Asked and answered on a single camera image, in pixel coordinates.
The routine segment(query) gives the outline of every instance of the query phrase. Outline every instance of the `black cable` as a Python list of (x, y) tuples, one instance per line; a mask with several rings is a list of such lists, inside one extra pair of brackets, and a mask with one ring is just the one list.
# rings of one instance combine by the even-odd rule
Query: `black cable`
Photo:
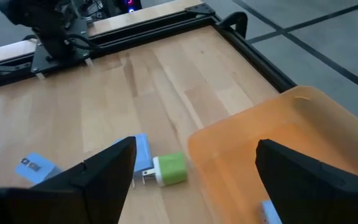
[(36, 35), (30, 34), (23, 38), (23, 40), (38, 39)]
[(102, 6), (100, 6), (96, 0), (93, 0), (93, 2), (96, 4), (96, 7), (98, 8), (98, 10), (102, 9)]
[(96, 14), (96, 13), (98, 13), (99, 11), (96, 11), (96, 12), (92, 12), (91, 14), (89, 14), (88, 16), (92, 16), (92, 15), (94, 15), (94, 14)]
[(87, 38), (81, 36), (81, 35), (78, 35), (78, 34), (68, 34), (67, 35), (67, 38), (68, 39), (80, 39), (82, 40), (83, 42), (87, 43), (88, 46), (84, 46), (84, 45), (81, 45), (81, 44), (77, 44), (76, 42), (74, 41), (70, 41), (71, 44), (73, 44), (74, 47), (78, 47), (79, 49), (85, 49), (85, 50), (98, 50), (100, 49), (100, 47), (97, 45), (97, 44), (94, 44), (92, 43), (91, 41), (89, 41)]

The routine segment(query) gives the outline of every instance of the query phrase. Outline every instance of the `green object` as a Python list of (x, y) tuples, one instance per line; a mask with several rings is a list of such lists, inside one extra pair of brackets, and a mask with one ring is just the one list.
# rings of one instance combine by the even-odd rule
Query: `green object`
[(161, 186), (187, 180), (185, 157), (182, 152), (153, 158), (155, 178)]

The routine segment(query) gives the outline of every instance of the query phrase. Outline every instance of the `orange container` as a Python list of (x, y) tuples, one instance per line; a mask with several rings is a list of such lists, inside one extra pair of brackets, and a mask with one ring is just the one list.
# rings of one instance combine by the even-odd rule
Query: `orange container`
[(298, 86), (190, 137), (191, 159), (223, 223), (262, 223), (269, 196), (255, 166), (260, 139), (358, 175), (358, 118), (321, 91)]

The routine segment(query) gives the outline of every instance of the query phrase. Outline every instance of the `wood plank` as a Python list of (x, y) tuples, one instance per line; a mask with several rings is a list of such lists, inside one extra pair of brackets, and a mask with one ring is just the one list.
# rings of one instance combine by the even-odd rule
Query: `wood plank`
[(229, 116), (222, 101), (219, 100), (209, 86), (200, 85), (187, 90), (185, 93), (204, 126)]
[(36, 46), (35, 40), (24, 40), (0, 47), (0, 60), (32, 53)]
[[(214, 32), (205, 27), (99, 58), (94, 67), (0, 87), (0, 186), (31, 186), (14, 173), (30, 152), (67, 169), (117, 139), (145, 132), (153, 155), (186, 154), (188, 181), (164, 188), (137, 181), (120, 222), (217, 223), (188, 157), (188, 137), (272, 92), (249, 75), (253, 68), (230, 45), (210, 37)], [(221, 60), (225, 51), (229, 58)], [(239, 83), (231, 75), (238, 71), (257, 87)]]

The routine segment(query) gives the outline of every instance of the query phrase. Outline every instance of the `wood grain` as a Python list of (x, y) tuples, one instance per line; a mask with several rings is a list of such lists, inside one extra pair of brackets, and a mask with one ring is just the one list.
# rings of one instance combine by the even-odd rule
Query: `wood grain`
[[(93, 27), (88, 29), (90, 36), (102, 34), (104, 32), (129, 26), (138, 22), (154, 19), (156, 17), (165, 16), (184, 8), (201, 4), (200, 0), (176, 0), (158, 6), (141, 9), (132, 13), (115, 16), (109, 19), (96, 21)], [(0, 47), (0, 60), (13, 58), (16, 56), (32, 53), (35, 50), (36, 40), (24, 40), (14, 44)]]
[[(195, 131), (277, 94), (235, 52), (205, 27), (99, 58), (94, 67), (0, 87), (0, 186), (30, 186), (14, 173), (30, 152), (67, 169), (141, 132), (154, 156), (188, 155)], [(120, 222), (218, 222), (186, 160), (187, 182), (160, 188), (137, 181)]]

